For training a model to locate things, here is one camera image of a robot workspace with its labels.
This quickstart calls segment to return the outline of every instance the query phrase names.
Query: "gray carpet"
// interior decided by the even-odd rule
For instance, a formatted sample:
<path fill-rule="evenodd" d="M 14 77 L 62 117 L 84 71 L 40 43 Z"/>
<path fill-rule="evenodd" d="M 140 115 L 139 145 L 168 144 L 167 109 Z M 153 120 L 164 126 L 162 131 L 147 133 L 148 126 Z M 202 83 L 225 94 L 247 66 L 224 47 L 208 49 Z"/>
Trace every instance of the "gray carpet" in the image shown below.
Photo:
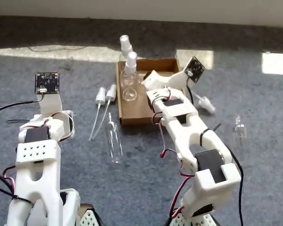
<path fill-rule="evenodd" d="M 130 35 L 142 57 L 174 57 L 175 50 L 214 51 L 214 64 L 195 86 L 216 106 L 202 114 L 218 135 L 231 143 L 228 128 L 243 116 L 248 129 L 242 211 L 246 226 L 283 225 L 283 75 L 261 72 L 262 51 L 283 53 L 283 29 L 217 24 L 187 24 L 89 19 L 0 17 L 0 48 L 38 45 L 88 45 L 119 49 L 119 35 Z M 99 86 L 115 81 L 115 64 L 0 56 L 0 106 L 34 99 L 37 71 L 60 71 L 63 108 L 72 109 L 76 135 L 61 143 L 61 188 L 75 188 L 92 203 L 105 225 L 164 224 L 182 178 L 168 153 L 159 157 L 161 139 L 153 126 L 122 128 L 125 164 L 107 164 L 104 132 L 88 141 Z M 15 163 L 19 124 L 6 119 L 31 118 L 38 105 L 16 106 L 0 113 L 0 172 Z M 110 108 L 118 121 L 117 105 Z M 173 148 L 167 133 L 167 147 Z M 238 226 L 238 189 L 214 216 L 223 226 Z M 0 225 L 6 223 L 10 198 L 0 193 Z"/>

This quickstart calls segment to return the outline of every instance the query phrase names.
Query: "small glass vial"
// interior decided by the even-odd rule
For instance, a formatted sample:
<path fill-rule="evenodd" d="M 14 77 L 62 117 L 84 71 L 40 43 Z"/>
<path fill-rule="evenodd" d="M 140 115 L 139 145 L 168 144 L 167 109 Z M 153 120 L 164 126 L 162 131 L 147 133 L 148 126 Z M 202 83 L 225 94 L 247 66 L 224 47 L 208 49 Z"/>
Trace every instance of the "small glass vial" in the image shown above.
<path fill-rule="evenodd" d="M 121 163 L 123 161 L 123 149 L 117 125 L 112 121 L 111 113 L 108 113 L 109 121 L 105 126 L 109 159 L 113 163 Z"/>
<path fill-rule="evenodd" d="M 136 71 L 136 58 L 137 54 L 135 52 L 130 52 L 128 54 L 125 68 L 120 76 L 122 98 L 126 101 L 133 101 L 137 98 L 138 74 Z"/>
<path fill-rule="evenodd" d="M 236 124 L 233 130 L 233 140 L 234 148 L 242 161 L 245 158 L 243 148 L 245 146 L 246 138 L 246 127 L 241 123 L 241 117 L 238 115 L 236 117 Z"/>

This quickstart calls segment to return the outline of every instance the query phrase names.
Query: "perforated base plate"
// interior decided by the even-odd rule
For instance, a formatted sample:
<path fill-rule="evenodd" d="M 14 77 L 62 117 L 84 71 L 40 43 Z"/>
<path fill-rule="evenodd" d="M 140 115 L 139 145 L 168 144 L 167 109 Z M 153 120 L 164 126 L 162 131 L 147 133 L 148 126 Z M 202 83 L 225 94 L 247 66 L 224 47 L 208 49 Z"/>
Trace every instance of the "perforated base plate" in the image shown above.
<path fill-rule="evenodd" d="M 80 226 L 100 226 L 92 210 L 87 210 L 83 215 Z"/>
<path fill-rule="evenodd" d="M 187 221 L 182 216 L 182 214 L 178 214 L 178 216 L 176 218 L 174 218 L 170 222 L 170 224 L 168 224 L 166 226 L 218 226 L 218 225 L 215 224 L 213 218 L 209 214 L 204 215 L 203 221 L 201 221 L 201 222 L 190 222 L 190 221 Z"/>

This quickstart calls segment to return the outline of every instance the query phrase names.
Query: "circuit board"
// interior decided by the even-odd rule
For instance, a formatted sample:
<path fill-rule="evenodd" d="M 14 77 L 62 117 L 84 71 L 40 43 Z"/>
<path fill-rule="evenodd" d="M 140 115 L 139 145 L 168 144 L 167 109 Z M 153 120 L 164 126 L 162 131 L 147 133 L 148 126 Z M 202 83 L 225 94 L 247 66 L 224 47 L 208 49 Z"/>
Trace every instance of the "circuit board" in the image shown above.
<path fill-rule="evenodd" d="M 35 94 L 59 93 L 59 72 L 38 72 L 35 77 Z"/>
<path fill-rule="evenodd" d="M 193 56 L 189 64 L 184 69 L 184 73 L 186 73 L 193 82 L 197 83 L 205 69 L 206 68 L 202 65 L 202 63 Z"/>

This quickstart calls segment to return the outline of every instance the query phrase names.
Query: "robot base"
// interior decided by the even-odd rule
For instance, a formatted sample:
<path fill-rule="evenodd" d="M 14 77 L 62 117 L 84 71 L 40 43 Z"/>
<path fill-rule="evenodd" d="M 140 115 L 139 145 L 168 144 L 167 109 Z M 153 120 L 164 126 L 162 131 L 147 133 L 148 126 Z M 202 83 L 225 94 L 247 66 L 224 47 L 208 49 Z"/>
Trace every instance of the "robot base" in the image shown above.
<path fill-rule="evenodd" d="M 178 216 L 174 219 L 169 218 L 165 224 L 165 226 L 220 226 L 220 224 L 210 215 L 204 215 L 203 220 L 198 221 L 187 221 L 182 214 L 178 214 Z"/>

